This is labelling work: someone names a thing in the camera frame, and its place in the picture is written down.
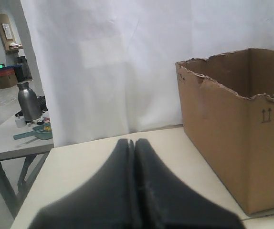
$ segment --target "green exit sign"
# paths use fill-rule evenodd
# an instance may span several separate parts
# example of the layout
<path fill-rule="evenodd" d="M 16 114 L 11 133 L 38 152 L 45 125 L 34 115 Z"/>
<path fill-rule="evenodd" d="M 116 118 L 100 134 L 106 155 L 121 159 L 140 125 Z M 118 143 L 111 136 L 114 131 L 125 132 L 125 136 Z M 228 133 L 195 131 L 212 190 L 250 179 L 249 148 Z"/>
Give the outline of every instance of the green exit sign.
<path fill-rule="evenodd" d="M 5 65 L 2 63 L 2 64 L 0 64 L 0 68 L 3 68 Z"/>

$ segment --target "wooden board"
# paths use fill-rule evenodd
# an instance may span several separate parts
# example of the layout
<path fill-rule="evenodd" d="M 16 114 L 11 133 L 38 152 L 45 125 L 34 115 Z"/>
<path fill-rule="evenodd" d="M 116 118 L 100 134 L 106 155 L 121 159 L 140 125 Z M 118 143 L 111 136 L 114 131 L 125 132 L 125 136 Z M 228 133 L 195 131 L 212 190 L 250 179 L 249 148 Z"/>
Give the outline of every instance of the wooden board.
<path fill-rule="evenodd" d="M 3 26 L 2 26 L 3 23 L 9 25 L 13 39 L 7 39 L 6 38 L 5 32 L 3 30 Z M 15 41 L 14 33 L 13 33 L 13 30 L 12 30 L 12 27 L 11 27 L 11 24 L 10 24 L 9 17 L 8 17 L 7 14 L 1 14 L 0 13 L 0 37 L 1 37 L 1 40 L 2 40 L 2 43 L 3 43 L 4 50 L 6 52 L 10 52 L 11 51 L 10 44 L 12 42 L 16 43 L 16 41 Z"/>

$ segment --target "white backdrop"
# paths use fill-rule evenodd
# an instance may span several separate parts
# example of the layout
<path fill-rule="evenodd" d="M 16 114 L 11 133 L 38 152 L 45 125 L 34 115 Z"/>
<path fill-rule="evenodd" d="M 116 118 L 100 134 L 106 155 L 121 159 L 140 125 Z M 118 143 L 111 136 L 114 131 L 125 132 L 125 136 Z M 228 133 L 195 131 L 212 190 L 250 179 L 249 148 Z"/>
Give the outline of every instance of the white backdrop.
<path fill-rule="evenodd" d="M 274 49 L 272 0 L 21 0 L 55 146 L 181 123 L 174 63 Z"/>

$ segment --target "white table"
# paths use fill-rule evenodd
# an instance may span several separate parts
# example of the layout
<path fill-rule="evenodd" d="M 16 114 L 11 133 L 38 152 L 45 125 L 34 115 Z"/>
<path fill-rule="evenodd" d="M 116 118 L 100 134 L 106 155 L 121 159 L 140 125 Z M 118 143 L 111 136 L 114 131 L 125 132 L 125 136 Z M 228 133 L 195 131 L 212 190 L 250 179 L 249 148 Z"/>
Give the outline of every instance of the white table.
<path fill-rule="evenodd" d="M 52 149 L 11 228 L 28 228 L 42 207 L 85 183 L 106 161 L 120 138 L 133 141 L 147 138 L 163 162 L 189 187 L 212 202 L 235 212 L 248 229 L 266 228 L 257 226 L 266 225 L 264 220 L 270 221 L 272 225 L 267 229 L 274 229 L 274 219 L 270 220 L 270 217 L 253 219 L 274 214 L 274 210 L 247 216 L 186 136 L 182 127 L 134 133 Z"/>
<path fill-rule="evenodd" d="M 36 155 L 47 153 L 53 148 L 52 139 L 42 141 L 34 136 L 20 140 L 13 139 L 13 135 L 31 131 L 32 127 L 34 126 L 17 128 L 14 116 L 0 125 L 0 193 L 13 217 L 16 216 L 48 154 L 42 157 L 29 178 L 25 181 L 29 165 L 35 159 Z M 18 182 L 19 193 L 16 195 L 4 173 L 1 161 L 19 157 L 26 157 L 26 159 Z"/>

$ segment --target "metal water bottle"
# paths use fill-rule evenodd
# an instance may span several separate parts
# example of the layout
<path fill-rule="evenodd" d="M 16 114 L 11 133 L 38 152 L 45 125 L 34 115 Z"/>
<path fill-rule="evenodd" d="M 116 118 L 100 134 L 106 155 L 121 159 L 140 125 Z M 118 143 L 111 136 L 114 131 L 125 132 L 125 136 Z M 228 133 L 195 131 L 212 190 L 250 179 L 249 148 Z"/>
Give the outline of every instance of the metal water bottle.
<path fill-rule="evenodd" d="M 29 82 L 24 81 L 17 84 L 19 88 L 18 102 L 21 106 L 26 121 L 38 119 L 42 115 L 41 108 L 37 102 L 35 92 L 29 87 Z"/>

